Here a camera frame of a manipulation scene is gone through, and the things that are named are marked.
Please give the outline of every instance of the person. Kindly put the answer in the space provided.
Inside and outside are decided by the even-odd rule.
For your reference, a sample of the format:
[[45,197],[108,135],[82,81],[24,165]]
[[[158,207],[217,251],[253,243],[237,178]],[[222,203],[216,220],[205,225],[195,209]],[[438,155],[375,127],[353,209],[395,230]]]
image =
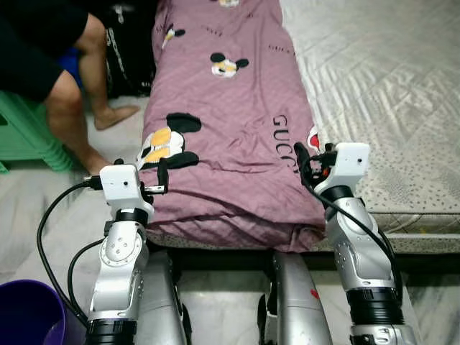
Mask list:
[[43,102],[50,131],[92,175],[107,162],[90,144],[81,91],[56,58],[79,53],[78,69],[97,130],[139,110],[107,103],[106,31],[93,15],[66,0],[0,0],[0,90]]

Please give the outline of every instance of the bare foot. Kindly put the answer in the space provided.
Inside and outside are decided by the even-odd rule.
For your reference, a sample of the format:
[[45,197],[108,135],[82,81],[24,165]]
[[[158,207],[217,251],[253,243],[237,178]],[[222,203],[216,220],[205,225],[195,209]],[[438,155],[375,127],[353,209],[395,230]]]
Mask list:
[[103,167],[110,165],[110,163],[92,147],[78,157],[78,159],[92,176],[99,175],[99,171],[101,171]]
[[140,107],[138,106],[121,106],[115,109],[107,108],[94,116],[94,126],[98,131],[102,131],[134,115],[139,110]]

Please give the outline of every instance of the white mattress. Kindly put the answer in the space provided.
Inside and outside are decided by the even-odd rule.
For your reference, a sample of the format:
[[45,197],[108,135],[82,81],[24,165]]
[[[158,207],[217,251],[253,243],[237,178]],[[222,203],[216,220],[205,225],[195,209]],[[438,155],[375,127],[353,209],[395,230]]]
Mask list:
[[280,3],[320,141],[372,147],[380,227],[460,233],[460,2]]

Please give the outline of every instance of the bed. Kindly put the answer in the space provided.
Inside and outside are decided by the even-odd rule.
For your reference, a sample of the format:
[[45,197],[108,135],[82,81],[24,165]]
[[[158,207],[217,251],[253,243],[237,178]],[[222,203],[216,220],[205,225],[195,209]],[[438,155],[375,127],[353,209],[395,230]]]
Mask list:
[[170,192],[149,238],[303,252],[323,210],[292,145],[368,142],[357,193],[387,232],[460,228],[460,29],[452,1],[169,0],[137,164]]

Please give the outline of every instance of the green plastic stool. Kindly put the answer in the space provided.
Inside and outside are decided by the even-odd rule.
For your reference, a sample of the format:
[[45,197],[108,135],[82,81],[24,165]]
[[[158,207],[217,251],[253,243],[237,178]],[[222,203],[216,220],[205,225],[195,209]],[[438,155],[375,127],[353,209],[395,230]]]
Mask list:
[[45,107],[15,93],[0,91],[1,163],[13,160],[44,160],[54,171],[69,170],[73,161],[48,129]]

